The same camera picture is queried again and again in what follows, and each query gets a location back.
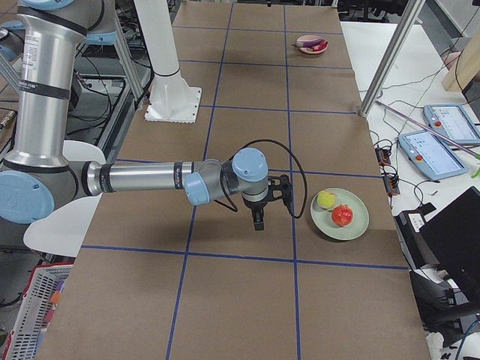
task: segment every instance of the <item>plastic crate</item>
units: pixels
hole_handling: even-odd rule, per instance
[[[49,325],[45,316],[53,306],[50,299],[59,282],[68,278],[71,269],[71,263],[34,268],[23,293],[22,304],[7,339],[2,360],[35,359],[41,332],[45,332]]]

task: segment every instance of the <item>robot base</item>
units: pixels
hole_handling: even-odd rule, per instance
[[[193,124],[197,119],[201,96],[201,88],[191,88],[181,77],[162,79],[156,76],[145,120]]]

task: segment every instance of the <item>screen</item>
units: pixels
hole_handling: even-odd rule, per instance
[[[465,296],[480,299],[480,192],[471,187],[435,215],[420,233]]]
[[[431,109],[439,121],[442,122],[442,126],[450,139],[476,140],[479,138],[458,107],[435,106]]]
[[[405,140],[421,155],[435,175],[463,169],[440,141],[428,132],[405,136]]]

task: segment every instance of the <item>blue joint cap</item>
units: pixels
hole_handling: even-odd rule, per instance
[[[0,45],[0,54],[4,57],[5,60],[8,62],[12,62],[17,58],[17,54],[12,51],[12,49]]]
[[[117,40],[117,31],[104,33],[88,33],[83,41],[87,45],[113,45]]]
[[[237,152],[233,157],[232,168],[246,182],[259,182],[269,173],[265,155],[256,148],[243,148]]]
[[[185,192],[193,205],[202,205],[210,202],[209,189],[198,172],[185,176]]]
[[[20,171],[0,172],[0,216],[17,224],[46,218],[55,208],[53,196],[37,178]]]
[[[20,20],[11,20],[0,24],[0,28],[7,30],[25,30],[25,25]]]
[[[58,10],[70,5],[75,0],[22,0],[21,2],[30,8],[37,10]]]

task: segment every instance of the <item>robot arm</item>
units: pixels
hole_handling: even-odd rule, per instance
[[[15,141],[0,168],[0,216],[29,224],[81,197],[156,189],[184,189],[194,205],[240,192],[256,230],[263,229],[268,202],[282,199],[291,214],[288,177],[268,176],[266,159],[255,148],[243,148],[223,163],[69,163],[62,149],[75,50],[88,32],[110,38],[114,2],[22,0],[18,9],[25,47]]]

